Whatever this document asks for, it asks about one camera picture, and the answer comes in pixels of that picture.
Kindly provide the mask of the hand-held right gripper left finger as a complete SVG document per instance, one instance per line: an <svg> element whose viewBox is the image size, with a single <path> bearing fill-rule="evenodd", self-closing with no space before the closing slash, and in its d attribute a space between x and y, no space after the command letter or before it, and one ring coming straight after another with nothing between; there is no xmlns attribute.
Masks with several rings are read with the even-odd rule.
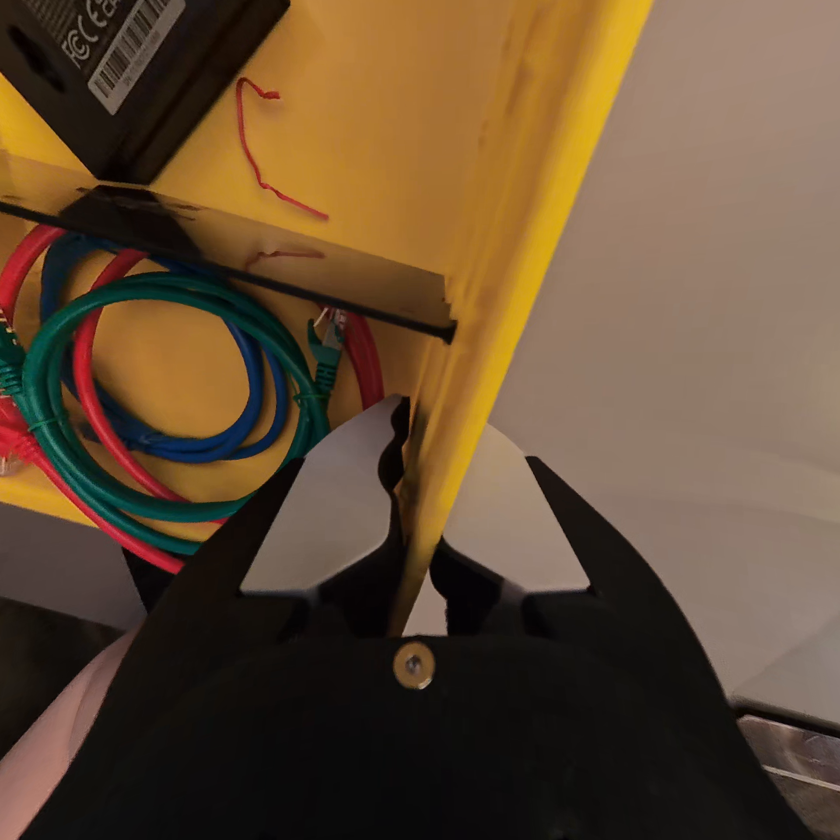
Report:
<svg viewBox="0 0 840 840"><path fill-rule="evenodd" d="M390 395L303 459L240 591L339 613L354 635L386 635L406 547L397 489L411 401Z"/></svg>

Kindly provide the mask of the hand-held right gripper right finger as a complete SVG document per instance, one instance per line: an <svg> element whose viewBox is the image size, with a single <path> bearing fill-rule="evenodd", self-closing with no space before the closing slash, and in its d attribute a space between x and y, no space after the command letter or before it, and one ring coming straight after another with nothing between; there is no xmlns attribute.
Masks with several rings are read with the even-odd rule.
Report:
<svg viewBox="0 0 840 840"><path fill-rule="evenodd" d="M581 595L591 582L525 454L486 425L429 567L447 632L479 632L536 595Z"/></svg>

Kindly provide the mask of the yellow plastic bin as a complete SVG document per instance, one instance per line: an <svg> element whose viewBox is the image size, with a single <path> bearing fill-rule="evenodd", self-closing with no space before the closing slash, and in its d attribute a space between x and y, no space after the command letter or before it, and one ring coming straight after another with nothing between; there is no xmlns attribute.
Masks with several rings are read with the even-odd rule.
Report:
<svg viewBox="0 0 840 840"><path fill-rule="evenodd" d="M172 578L280 468L387 396L406 609L653 2L289 2L150 185L100 181L2 77L11 155L444 277L451 343L2 213L2 502ZM266 181L330 215L262 191ZM392 628L391 616L389 629Z"/></svg>

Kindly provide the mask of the black ethernet switch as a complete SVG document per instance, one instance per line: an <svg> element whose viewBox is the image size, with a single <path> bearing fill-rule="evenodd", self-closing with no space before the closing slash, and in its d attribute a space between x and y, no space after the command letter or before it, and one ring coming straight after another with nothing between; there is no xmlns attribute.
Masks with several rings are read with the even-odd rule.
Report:
<svg viewBox="0 0 840 840"><path fill-rule="evenodd" d="M2 77L100 181L147 186L288 1L2 1Z"/></svg>

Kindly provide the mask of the person's left forearm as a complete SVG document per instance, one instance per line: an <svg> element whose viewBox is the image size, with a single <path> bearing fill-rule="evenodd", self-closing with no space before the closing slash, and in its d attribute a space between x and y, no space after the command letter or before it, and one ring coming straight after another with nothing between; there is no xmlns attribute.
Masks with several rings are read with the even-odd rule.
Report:
<svg viewBox="0 0 840 840"><path fill-rule="evenodd" d="M21 837L87 737L139 628L98 654L39 716L1 762L1 838Z"/></svg>

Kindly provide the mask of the black bin divider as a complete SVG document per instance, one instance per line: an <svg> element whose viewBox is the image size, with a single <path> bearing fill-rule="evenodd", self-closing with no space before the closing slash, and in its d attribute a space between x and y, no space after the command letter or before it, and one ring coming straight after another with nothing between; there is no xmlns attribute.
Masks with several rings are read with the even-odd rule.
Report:
<svg viewBox="0 0 840 840"><path fill-rule="evenodd" d="M434 272L217 209L1 153L2 213L451 343Z"/></svg>

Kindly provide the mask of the silver metal bar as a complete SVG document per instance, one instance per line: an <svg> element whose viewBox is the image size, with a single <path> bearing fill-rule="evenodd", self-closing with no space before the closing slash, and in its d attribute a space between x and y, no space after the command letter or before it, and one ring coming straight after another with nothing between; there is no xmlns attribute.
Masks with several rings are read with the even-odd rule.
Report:
<svg viewBox="0 0 840 840"><path fill-rule="evenodd" d="M738 727L788 805L817 838L839 838L839 738L757 715Z"/></svg>

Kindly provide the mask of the thin red twist tie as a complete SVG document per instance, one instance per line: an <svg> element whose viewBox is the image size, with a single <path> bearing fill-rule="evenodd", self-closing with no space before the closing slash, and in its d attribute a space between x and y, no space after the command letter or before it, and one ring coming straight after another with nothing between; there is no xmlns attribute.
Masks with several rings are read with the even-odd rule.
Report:
<svg viewBox="0 0 840 840"><path fill-rule="evenodd" d="M283 193L264 179L259 167L259 163L257 162L256 157L253 155L248 142L247 121L245 112L245 90L247 88L254 92L255 95L263 101L280 102L282 100L282 96L278 90L264 89L260 85L256 84L251 79L245 76L239 77L235 82L234 99L239 146L245 156L245 160L248 163L248 167L250 168L250 170L253 173L253 176L255 177L257 186L262 191L273 195L282 203L294 207L297 210L302 211L303 213L318 219L318 221L320 222L328 222L330 220L329 214L324 213L313 206L307 205L299 201L298 199Z"/></svg>

